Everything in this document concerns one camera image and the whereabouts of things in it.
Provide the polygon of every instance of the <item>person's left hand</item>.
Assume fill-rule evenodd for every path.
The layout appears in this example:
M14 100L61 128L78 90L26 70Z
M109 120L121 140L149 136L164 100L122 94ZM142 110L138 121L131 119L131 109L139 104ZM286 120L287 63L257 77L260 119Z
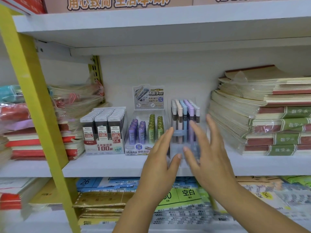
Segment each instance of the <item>person's left hand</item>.
M181 160L181 154L174 156L167 167L166 154L174 129L168 129L155 143L142 168L139 185L134 197L146 199L154 208L172 189Z

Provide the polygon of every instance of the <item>forearm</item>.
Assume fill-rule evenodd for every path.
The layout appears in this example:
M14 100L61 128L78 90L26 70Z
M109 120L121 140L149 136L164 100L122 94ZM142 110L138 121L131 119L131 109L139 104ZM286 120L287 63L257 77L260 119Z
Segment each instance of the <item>forearm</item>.
M147 233L155 209L154 204L135 194L126 204L113 233Z
M249 233L309 232L239 184L232 185L230 194L223 193L216 200Z

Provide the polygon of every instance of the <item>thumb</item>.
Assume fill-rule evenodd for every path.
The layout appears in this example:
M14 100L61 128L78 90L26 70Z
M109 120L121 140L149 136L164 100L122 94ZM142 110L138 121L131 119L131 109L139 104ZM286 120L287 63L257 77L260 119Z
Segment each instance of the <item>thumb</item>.
M176 154L174 158L172 159L171 164L169 165L169 170L168 170L170 176L176 177L179 164L181 161L181 157L182 157L181 154Z
M184 154L185 154L185 158L187 160L187 163L190 166L192 174L194 175L194 172L197 169L199 169L199 165L197 164L197 161L196 161L192 151L186 146L184 146Z

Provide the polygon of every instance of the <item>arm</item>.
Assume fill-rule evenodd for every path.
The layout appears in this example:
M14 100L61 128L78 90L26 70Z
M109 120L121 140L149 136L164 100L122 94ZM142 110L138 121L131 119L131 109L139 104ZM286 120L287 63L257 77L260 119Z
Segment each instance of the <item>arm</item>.
M142 169L134 196L125 206L113 233L147 233L153 213L172 189L181 154L176 155L169 168L166 154L174 129L167 130L155 143Z
M309 232L237 183L217 125L210 115L206 120L211 131L211 143L205 132L190 121L200 144L200 164L192 152L184 148L191 171L201 186L249 233Z

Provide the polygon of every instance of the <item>yellow metal upright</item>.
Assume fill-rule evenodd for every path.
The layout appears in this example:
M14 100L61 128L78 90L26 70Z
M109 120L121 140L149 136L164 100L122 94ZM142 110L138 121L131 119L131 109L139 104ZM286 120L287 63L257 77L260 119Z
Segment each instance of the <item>yellow metal upright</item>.
M23 91L33 123L49 164L56 187L62 197L73 233L79 233L78 218L72 203L78 194L75 182L64 178L62 168L68 163L40 61L32 37L16 31L12 11L0 4L0 32Z

